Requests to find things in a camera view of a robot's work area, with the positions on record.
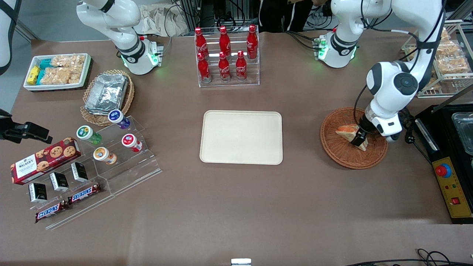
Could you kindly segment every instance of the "yellow control panel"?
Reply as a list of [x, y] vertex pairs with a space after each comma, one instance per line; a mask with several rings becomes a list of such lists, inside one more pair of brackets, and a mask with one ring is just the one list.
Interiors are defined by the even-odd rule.
[[473, 217], [470, 207], [466, 202], [462, 187], [452, 166], [450, 157], [432, 162], [440, 189], [447, 203], [450, 217], [467, 218]]

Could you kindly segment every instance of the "woven basket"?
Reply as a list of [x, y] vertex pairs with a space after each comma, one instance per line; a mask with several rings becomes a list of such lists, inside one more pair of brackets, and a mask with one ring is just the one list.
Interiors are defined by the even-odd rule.
[[[364, 114], [357, 108], [359, 120]], [[354, 124], [353, 107], [338, 108], [331, 112], [320, 127], [320, 141], [327, 154], [338, 164], [351, 169], [367, 169], [378, 164], [386, 155], [388, 144], [381, 135], [368, 134], [368, 146], [362, 151], [335, 133], [338, 127]]]
[[[133, 101], [133, 95], [135, 94], [135, 86], [133, 85], [133, 82], [130, 76], [121, 70], [108, 70], [108, 71], [103, 72], [102, 74], [111, 74], [111, 75], [121, 74], [128, 78], [128, 86], [125, 93], [125, 99], [123, 99], [123, 104], [122, 104], [122, 112], [125, 115], [128, 112], [128, 109], [130, 109], [131, 102]], [[94, 80], [89, 84], [89, 86], [86, 89], [86, 92], [84, 93], [84, 97], [82, 97], [82, 99], [84, 100], [84, 104], [87, 102], [87, 99], [90, 95], [90, 90], [94, 86], [96, 78], [97, 77], [95, 77]], [[82, 106], [80, 108], [80, 112], [82, 113], [82, 117], [89, 123], [100, 125], [100, 126], [108, 126], [112, 124], [108, 120], [108, 116], [93, 115], [86, 110], [85, 106]]]

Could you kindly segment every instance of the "tabletop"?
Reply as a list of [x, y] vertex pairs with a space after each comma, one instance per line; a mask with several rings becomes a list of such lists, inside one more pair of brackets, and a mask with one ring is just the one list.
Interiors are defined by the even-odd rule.
[[[255, 266], [340, 266], [416, 257], [415, 248], [425, 248], [471, 263], [473, 225], [450, 224], [432, 167], [413, 146], [391, 143], [379, 165], [350, 170], [333, 162], [320, 143], [325, 116], [353, 106], [367, 71], [376, 62], [397, 59], [406, 39], [366, 31], [349, 65], [332, 69], [290, 36], [262, 33], [260, 86], [202, 90], [193, 38], [173, 38], [162, 67], [131, 75], [135, 98], [128, 113], [146, 128], [144, 137], [163, 172], [46, 231], [33, 224], [27, 195], [13, 191], [9, 177], [10, 164], [45, 144], [0, 142], [0, 261], [15, 266], [208, 266], [249, 257]], [[33, 55], [90, 54], [92, 77], [111, 69], [127, 71], [115, 52], [110, 41], [33, 42]], [[22, 89], [14, 121], [46, 127], [55, 140], [74, 135], [85, 124], [79, 111], [83, 93]], [[358, 106], [364, 108], [371, 98], [365, 92]], [[409, 107], [416, 114], [435, 102], [414, 99]], [[201, 162], [208, 110], [279, 112], [283, 162]]]

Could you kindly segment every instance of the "clear acrylic stand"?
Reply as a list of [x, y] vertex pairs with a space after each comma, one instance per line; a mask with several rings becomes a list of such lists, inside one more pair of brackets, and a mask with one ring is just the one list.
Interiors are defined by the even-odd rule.
[[[69, 209], [40, 220], [38, 224], [45, 226], [47, 230], [54, 230], [162, 172], [155, 155], [148, 149], [146, 141], [141, 134], [144, 128], [132, 116], [129, 116], [128, 119], [131, 123], [130, 127], [127, 129], [120, 129], [117, 125], [113, 124], [97, 131], [102, 135], [102, 142], [98, 145], [79, 141], [82, 156], [54, 170], [54, 172], [62, 173], [66, 176], [69, 184], [68, 191], [61, 192], [53, 190], [49, 179], [49, 174], [52, 173], [52, 171], [31, 181], [45, 184], [49, 199], [45, 203], [31, 203], [32, 206], [30, 209], [34, 211], [34, 213], [45, 210], [62, 200], [67, 201], [68, 197], [73, 196], [95, 183], [100, 183], [102, 187], [101, 192], [74, 202], [74, 204], [69, 206]], [[128, 133], [134, 134], [137, 139], [143, 143], [140, 152], [133, 152], [131, 149], [122, 145], [122, 137]], [[101, 146], [106, 147], [110, 152], [116, 154], [116, 163], [107, 165], [104, 162], [93, 159], [92, 152], [97, 147]], [[70, 167], [73, 162], [80, 162], [85, 166], [89, 178], [88, 181], [81, 183], [74, 179]], [[28, 191], [27, 185], [20, 187]]]
[[[209, 59], [207, 62], [209, 63], [210, 73], [212, 75], [212, 82], [204, 83], [200, 78], [199, 69], [197, 68], [197, 80], [199, 82], [200, 88], [209, 88], [210, 87], [222, 87], [222, 86], [243, 86], [243, 85], [259, 85], [260, 84], [260, 45], [258, 44], [258, 56], [256, 59], [249, 60], [246, 56], [246, 38], [248, 37], [249, 31], [238, 31], [238, 32], [231, 32], [231, 27], [227, 27], [228, 29], [228, 36], [230, 37], [230, 45], [232, 49], [232, 56], [229, 59], [230, 63], [230, 75], [231, 80], [229, 82], [223, 82], [220, 79], [220, 70], [219, 70], [219, 53], [220, 53], [220, 32], [218, 27], [209, 27], [209, 28], [201, 28], [202, 34], [207, 40], [207, 48], [209, 50]], [[260, 40], [260, 35], [258, 32], [258, 28], [256, 28], [256, 36], [258, 37], [258, 41]], [[197, 59], [197, 47], [194, 45], [195, 48], [195, 60], [196, 65], [199, 62]], [[235, 63], [237, 61], [237, 53], [238, 51], [243, 51], [245, 54], [246, 60], [246, 73], [247, 78], [245, 81], [237, 80], [237, 68]]]

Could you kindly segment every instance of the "walkers cookie box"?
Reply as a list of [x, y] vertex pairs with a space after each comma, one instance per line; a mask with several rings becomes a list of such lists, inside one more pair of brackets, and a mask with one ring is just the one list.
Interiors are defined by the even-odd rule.
[[80, 156], [79, 145], [71, 137], [40, 150], [10, 166], [11, 181], [24, 185]]

